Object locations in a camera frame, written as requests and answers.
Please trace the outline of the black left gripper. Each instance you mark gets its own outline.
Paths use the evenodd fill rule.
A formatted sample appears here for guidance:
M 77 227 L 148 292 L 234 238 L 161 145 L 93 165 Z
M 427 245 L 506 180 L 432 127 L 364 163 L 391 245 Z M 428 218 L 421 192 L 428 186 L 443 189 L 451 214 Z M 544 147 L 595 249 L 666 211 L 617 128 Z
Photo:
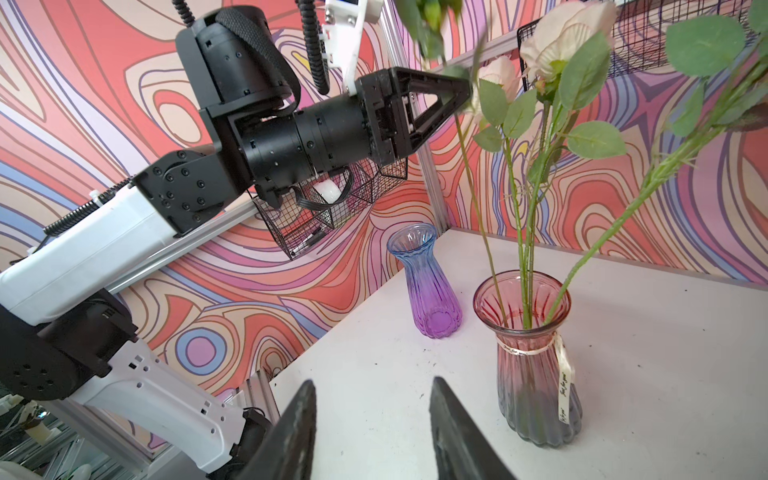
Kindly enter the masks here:
M 363 159 L 406 158 L 470 100 L 470 81 L 406 68 L 379 70 L 339 95 L 270 119 L 239 122 L 258 186 L 292 186 Z

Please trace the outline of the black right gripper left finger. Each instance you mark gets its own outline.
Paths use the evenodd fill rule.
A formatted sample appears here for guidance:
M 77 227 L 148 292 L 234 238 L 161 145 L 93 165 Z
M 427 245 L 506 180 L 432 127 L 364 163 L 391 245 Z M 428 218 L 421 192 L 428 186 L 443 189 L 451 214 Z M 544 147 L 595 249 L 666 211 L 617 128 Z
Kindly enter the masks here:
M 306 380 L 236 479 L 310 479 L 316 419 L 316 389 L 311 380 Z

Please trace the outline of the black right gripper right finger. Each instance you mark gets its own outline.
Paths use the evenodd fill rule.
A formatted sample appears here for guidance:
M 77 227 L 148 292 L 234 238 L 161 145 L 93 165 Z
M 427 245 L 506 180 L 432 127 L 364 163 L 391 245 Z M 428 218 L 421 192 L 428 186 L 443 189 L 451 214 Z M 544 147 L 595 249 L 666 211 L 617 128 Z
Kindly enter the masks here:
M 438 479 L 515 479 L 442 377 L 433 379 L 429 413 Z

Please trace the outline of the thin green bud stem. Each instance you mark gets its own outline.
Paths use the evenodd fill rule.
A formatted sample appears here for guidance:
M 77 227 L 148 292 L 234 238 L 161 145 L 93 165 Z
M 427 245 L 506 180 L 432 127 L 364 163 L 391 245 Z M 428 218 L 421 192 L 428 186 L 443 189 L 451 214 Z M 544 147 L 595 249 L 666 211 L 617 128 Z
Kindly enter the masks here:
M 453 115 L 453 119 L 465 175 L 469 184 L 471 205 L 478 220 L 479 232 L 483 238 L 491 269 L 491 280 L 495 294 L 500 295 L 500 286 L 489 246 L 488 232 L 482 219 L 481 202 L 476 195 L 474 174 L 470 166 L 467 146 L 471 133 L 477 133 L 483 145 L 487 145 L 490 140 L 495 142 L 493 147 L 496 149 L 502 145 L 502 136 L 499 131 L 501 117 L 497 115 L 491 120 L 484 118 L 480 102 L 481 88 L 478 85 L 482 84 L 484 89 L 496 95 L 491 99 L 493 107 L 506 108 L 517 93 L 520 78 L 517 76 L 512 60 L 507 55 L 499 56 L 490 62 L 484 62 L 482 60 L 483 43 L 479 43 L 474 50 L 471 68 L 467 69 L 460 64 L 448 62 L 445 56 L 442 29 L 447 24 L 450 15 L 453 15 L 456 20 L 461 17 L 463 9 L 461 1 L 397 1 L 395 7 L 412 41 L 419 46 L 420 55 L 424 60 L 438 60 L 442 67 L 442 74 L 465 75 L 470 81 L 470 100 L 457 114 Z

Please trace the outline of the pink grey glass vase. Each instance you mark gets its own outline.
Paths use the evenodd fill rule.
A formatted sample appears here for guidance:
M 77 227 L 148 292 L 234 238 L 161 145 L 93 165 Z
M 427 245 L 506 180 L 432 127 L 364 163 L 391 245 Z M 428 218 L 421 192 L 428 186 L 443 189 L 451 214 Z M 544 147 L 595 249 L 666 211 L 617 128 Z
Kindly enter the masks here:
M 523 440 L 557 448 L 581 431 L 583 409 L 575 385 L 575 367 L 567 356 L 560 326 L 571 297 L 559 297 L 561 283 L 533 274 L 532 319 L 523 318 L 520 275 L 502 272 L 475 291 L 473 309 L 495 335 L 497 397 L 502 416 Z

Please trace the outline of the pink carnation stem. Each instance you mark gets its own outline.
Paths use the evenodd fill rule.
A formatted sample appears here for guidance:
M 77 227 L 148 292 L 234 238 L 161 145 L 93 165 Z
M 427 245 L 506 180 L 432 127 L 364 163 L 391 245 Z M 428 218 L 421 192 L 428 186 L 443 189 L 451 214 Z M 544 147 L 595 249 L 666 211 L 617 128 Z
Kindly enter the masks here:
M 767 126 L 767 3 L 754 1 L 748 12 L 748 26 L 755 33 L 756 63 L 746 72 L 737 58 L 744 46 L 744 29 L 731 17 L 699 16 L 676 23 L 667 30 L 665 43 L 669 63 L 679 72 L 702 78 L 729 67 L 727 85 L 712 110 L 702 113 L 703 101 L 696 94 L 680 110 L 670 130 L 685 137 L 675 151 L 659 155 L 649 170 L 636 198 L 623 214 L 598 238 L 572 267 L 546 316 L 546 323 L 558 315 L 568 296 L 568 287 L 577 272 L 611 239 L 678 170 L 692 163 L 700 151 L 725 131 L 759 130 Z

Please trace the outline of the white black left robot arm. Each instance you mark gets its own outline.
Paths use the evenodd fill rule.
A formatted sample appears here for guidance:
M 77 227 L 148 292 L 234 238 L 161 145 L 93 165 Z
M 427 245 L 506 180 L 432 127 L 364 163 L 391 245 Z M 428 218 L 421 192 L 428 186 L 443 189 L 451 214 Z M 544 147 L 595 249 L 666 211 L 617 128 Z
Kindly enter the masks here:
M 357 76 L 365 23 L 381 7 L 331 1 L 320 24 L 302 1 L 317 91 L 339 69 L 346 90 L 300 107 L 301 85 L 278 51 L 263 11 L 185 2 L 175 39 L 212 138 L 172 151 L 45 230 L 46 242 L 1 275 L 1 382 L 27 400 L 69 399 L 115 413 L 186 454 L 210 479 L 256 464 L 272 424 L 254 407 L 218 401 L 155 357 L 128 309 L 107 287 L 215 218 L 243 193 L 307 211 L 332 203 L 308 193 L 321 175 L 350 176 L 369 159 L 387 166 L 415 153 L 469 101 L 467 78 L 407 68 Z

